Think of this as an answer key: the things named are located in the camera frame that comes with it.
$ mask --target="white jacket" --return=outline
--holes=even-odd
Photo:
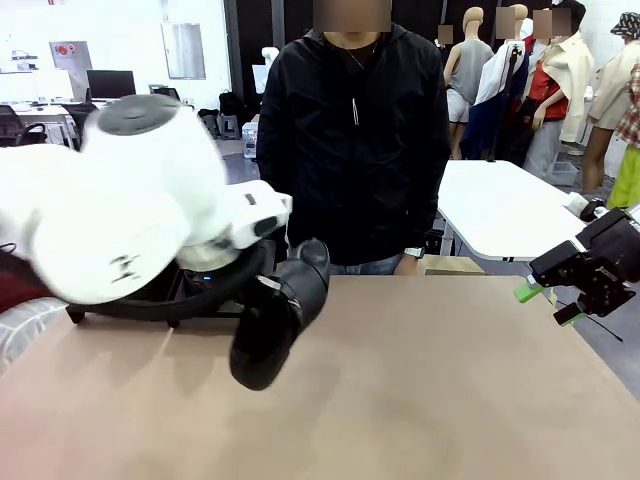
[[[522,55],[518,55],[513,73],[515,74],[522,66],[524,62],[524,42],[522,40],[505,42],[493,58],[482,67],[482,77],[480,78],[480,86],[478,87],[478,95],[474,105],[480,105],[487,100],[491,100],[504,90],[507,73],[509,73],[509,59],[515,47],[518,47]]]
[[[600,120],[618,94],[627,88],[631,70],[638,62],[640,62],[640,40],[633,40],[602,67],[598,75],[598,89],[593,95],[593,105],[589,115]]]
[[[560,140],[575,142],[584,116],[584,94],[593,71],[593,56],[582,34],[578,32],[564,42],[552,44],[546,52],[542,69],[569,99],[569,111]]]

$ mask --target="jacket zipper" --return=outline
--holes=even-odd
[[[353,123],[354,125],[360,125],[360,120],[358,119],[358,107],[356,106],[356,99],[351,99],[351,106],[353,108]]]

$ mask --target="yellow-green pants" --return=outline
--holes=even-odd
[[[640,202],[640,148],[629,145],[607,208],[632,207]]]

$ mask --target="cardboard box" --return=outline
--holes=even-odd
[[[485,275],[485,271],[469,257],[425,255],[419,265],[425,275]]]

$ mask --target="red fabric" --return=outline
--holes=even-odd
[[[536,43],[536,39],[533,38],[533,35],[529,35],[527,38],[524,39],[524,51],[527,54],[531,54],[531,52],[533,52],[533,46]]]
[[[531,82],[529,97],[537,100],[538,103],[542,103],[558,90],[560,90],[560,86],[555,82],[553,78],[545,73],[545,71],[542,69],[542,63],[538,64],[536,72],[533,74],[533,81]],[[562,100],[557,101],[549,108],[547,108],[547,114],[545,115],[544,119],[562,120],[567,116],[568,111],[569,99],[567,97],[564,97]]]
[[[33,287],[10,273],[0,272],[0,313],[34,298],[50,296],[44,288]]]

